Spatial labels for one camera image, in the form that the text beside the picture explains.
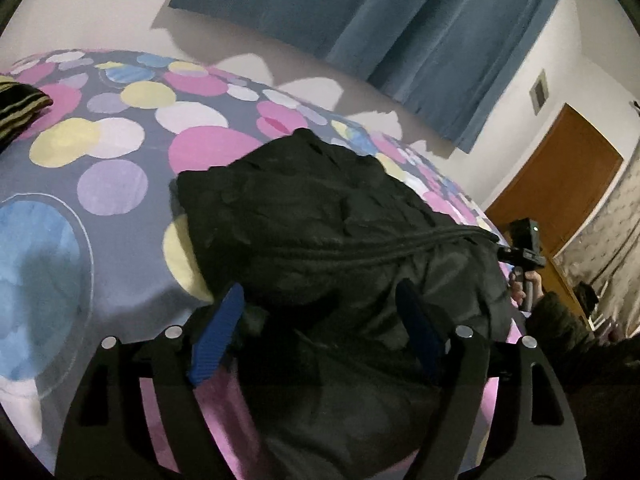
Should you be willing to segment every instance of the orange door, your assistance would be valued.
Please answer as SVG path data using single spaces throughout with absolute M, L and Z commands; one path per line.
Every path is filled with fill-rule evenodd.
M 556 254 L 584 223 L 622 164 L 603 135 L 569 105 L 486 214 L 498 228 L 519 218 L 540 225 Z

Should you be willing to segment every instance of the metal bolt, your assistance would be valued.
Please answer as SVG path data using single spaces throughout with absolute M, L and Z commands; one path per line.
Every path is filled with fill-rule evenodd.
M 116 338 L 114 338 L 114 336 L 110 335 L 108 337 L 105 337 L 102 340 L 102 343 L 100 343 L 100 345 L 102 346 L 102 348 L 104 348 L 105 350 L 110 350 L 112 349 L 114 346 L 116 346 L 116 343 L 118 342 L 118 340 Z
M 522 344 L 527 348 L 535 348 L 538 346 L 538 342 L 536 341 L 536 338 L 530 335 L 526 335 L 522 338 Z
M 182 327 L 173 325 L 164 331 L 164 336 L 167 339 L 178 339 L 182 335 Z
M 469 339 L 470 337 L 473 337 L 474 331 L 467 325 L 458 325 L 456 327 L 456 335 L 458 337 L 463 337 L 464 339 Z

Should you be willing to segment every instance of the striped pillow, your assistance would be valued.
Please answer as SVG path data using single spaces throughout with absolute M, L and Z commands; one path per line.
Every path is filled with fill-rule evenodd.
M 0 80 L 0 151 L 20 135 L 39 110 L 52 104 L 51 97 L 33 86 Z

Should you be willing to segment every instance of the person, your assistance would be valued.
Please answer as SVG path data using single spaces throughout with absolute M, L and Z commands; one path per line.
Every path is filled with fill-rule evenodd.
M 543 291 L 537 272 L 527 334 L 538 340 L 567 396 L 580 434 L 588 480 L 640 478 L 640 338 L 598 344 L 593 332 Z M 522 284 L 510 279 L 521 303 Z

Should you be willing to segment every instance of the bed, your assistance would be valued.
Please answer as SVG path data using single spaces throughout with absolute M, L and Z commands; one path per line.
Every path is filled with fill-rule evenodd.
M 20 60 L 0 77 L 37 86 L 54 101 L 0 154 L 0 296 L 9 298 L 0 306 L 0 402 L 50 470 L 66 410 L 101 340 L 153 338 L 212 299 L 175 199 L 180 171 L 229 164 L 309 127 L 325 142 L 375 156 L 434 210 L 499 235 L 411 148 L 215 66 L 142 52 L 66 50 Z M 144 383 L 142 389 L 156 455 L 173 467 L 152 390 Z M 259 438 L 233 367 L 196 396 L 233 471 L 247 478 Z M 468 467 L 486 436 L 492 399 L 495 383 Z M 247 439 L 258 444 L 247 446 Z

